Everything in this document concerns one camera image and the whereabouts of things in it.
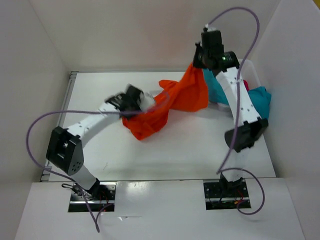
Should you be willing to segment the orange t shirt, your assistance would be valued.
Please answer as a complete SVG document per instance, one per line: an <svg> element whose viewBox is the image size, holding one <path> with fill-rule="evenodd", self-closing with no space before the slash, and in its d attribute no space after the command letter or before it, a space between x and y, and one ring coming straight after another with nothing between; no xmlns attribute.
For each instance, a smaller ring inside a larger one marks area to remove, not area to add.
<svg viewBox="0 0 320 240"><path fill-rule="evenodd" d="M154 98L154 109L130 119L122 118L123 126L139 141L159 132L167 124L170 110L194 113L208 106L209 94L203 70L192 64L180 81L163 79L158 84L163 91Z"/></svg>

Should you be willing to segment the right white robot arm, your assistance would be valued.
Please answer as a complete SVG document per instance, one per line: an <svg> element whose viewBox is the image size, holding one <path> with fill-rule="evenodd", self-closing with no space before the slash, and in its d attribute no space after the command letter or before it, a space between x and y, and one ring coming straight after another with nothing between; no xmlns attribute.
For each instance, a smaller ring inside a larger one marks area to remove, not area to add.
<svg viewBox="0 0 320 240"><path fill-rule="evenodd" d="M218 169L219 191L229 197L241 185L249 150L269 123L255 109L242 79L238 58L234 52L224 50L219 30L209 27L203 29L192 64L213 73L233 116L234 128L224 134L229 151Z"/></svg>

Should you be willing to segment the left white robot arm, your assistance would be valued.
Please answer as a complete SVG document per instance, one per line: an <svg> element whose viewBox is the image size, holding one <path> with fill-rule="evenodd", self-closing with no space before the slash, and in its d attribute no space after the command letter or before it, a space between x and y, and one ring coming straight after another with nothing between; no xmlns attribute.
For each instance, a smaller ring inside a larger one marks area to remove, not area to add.
<svg viewBox="0 0 320 240"><path fill-rule="evenodd" d="M54 128L46 152L47 160L75 180L88 200L108 198L110 193L106 186L101 185L85 166L83 148L102 130L117 122L121 118L120 113L130 112L124 115L130 119L154 104L152 95L129 84L125 92L107 98L97 114L89 115L67 128Z"/></svg>

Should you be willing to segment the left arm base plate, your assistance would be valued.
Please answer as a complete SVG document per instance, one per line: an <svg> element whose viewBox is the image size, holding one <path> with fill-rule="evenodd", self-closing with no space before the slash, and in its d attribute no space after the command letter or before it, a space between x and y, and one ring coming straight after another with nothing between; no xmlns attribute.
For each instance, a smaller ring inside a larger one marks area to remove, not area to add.
<svg viewBox="0 0 320 240"><path fill-rule="evenodd" d="M65 189L70 189L70 201L68 205L69 213L85 213L89 212L86 201L81 194L79 188L73 184L63 183L61 185ZM107 182L100 185L102 188L101 193L96 193L92 195L85 190L83 193L86 197L87 203L93 213L102 212L114 212L115 211L115 197L116 197L116 183Z"/></svg>

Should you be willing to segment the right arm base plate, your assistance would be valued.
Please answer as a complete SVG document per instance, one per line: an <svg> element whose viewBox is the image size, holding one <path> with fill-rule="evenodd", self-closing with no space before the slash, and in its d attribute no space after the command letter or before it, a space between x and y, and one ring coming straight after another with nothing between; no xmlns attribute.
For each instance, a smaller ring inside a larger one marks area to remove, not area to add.
<svg viewBox="0 0 320 240"><path fill-rule="evenodd" d="M250 209L251 203L247 184L244 180L240 186L223 190L218 180L203 182L206 210L232 210L240 203L240 209Z"/></svg>

